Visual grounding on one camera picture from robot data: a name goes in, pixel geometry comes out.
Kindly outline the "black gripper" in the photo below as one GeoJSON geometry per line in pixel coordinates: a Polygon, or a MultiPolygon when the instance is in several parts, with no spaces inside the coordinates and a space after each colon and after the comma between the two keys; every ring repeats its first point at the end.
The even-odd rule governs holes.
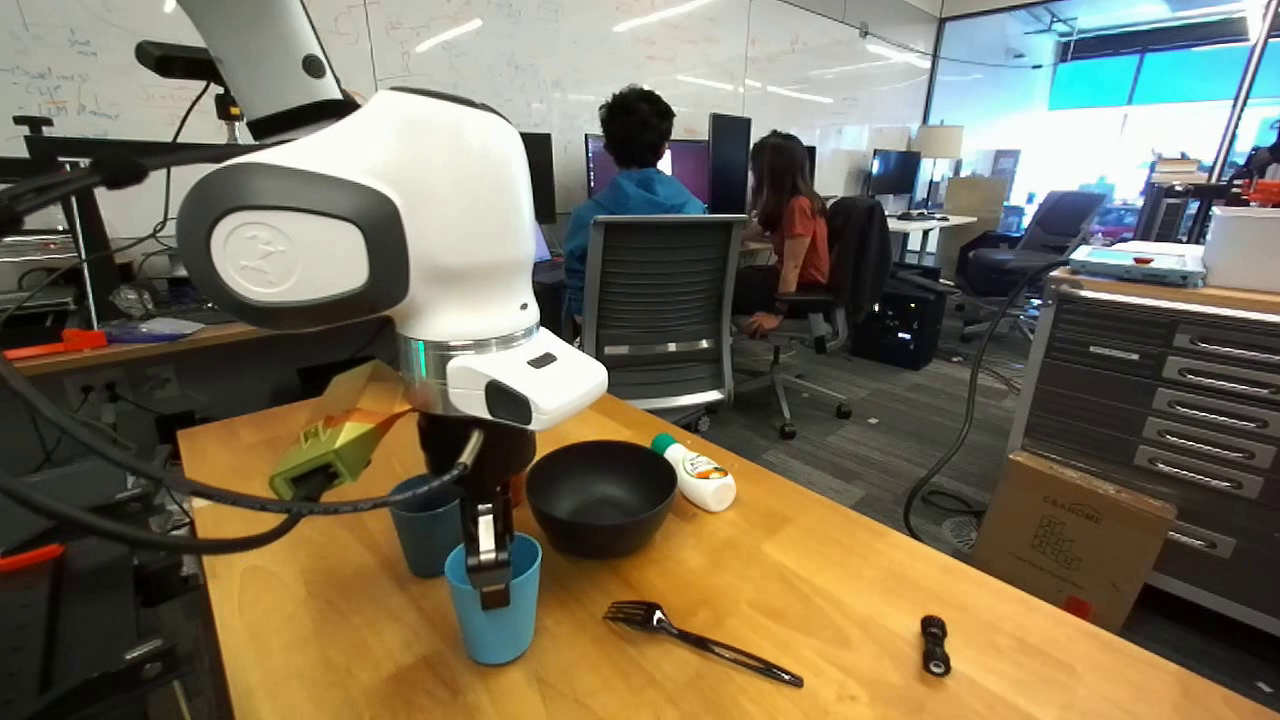
{"type": "Polygon", "coordinates": [[[466,573],[481,609],[512,604],[512,482],[538,457],[538,437],[510,423],[466,415],[422,415],[422,452],[441,499],[466,504],[466,573]]]}

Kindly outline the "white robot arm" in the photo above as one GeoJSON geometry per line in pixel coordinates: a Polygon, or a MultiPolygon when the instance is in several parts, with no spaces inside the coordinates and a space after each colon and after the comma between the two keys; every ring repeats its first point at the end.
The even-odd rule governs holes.
{"type": "Polygon", "coordinates": [[[305,0],[177,0],[242,99],[254,146],[177,216],[190,274],[259,328],[385,317],[436,464],[460,477],[466,573],[512,594],[506,449],[554,418],[533,296],[533,180],[497,108],[422,88],[357,99],[305,0]]]}

